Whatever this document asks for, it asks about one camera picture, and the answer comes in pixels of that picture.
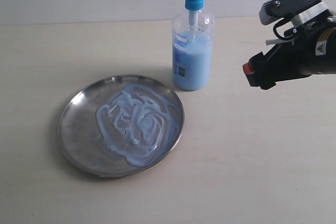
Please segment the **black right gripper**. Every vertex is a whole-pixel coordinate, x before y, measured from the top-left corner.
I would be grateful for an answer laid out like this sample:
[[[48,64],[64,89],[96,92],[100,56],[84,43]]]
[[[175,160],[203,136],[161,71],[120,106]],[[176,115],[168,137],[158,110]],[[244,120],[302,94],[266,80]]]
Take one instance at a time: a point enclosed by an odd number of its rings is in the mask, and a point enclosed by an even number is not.
[[[262,90],[279,81],[335,74],[335,25],[323,26],[294,44],[274,46],[266,58],[263,52],[257,53],[243,64],[243,72],[251,87]]]

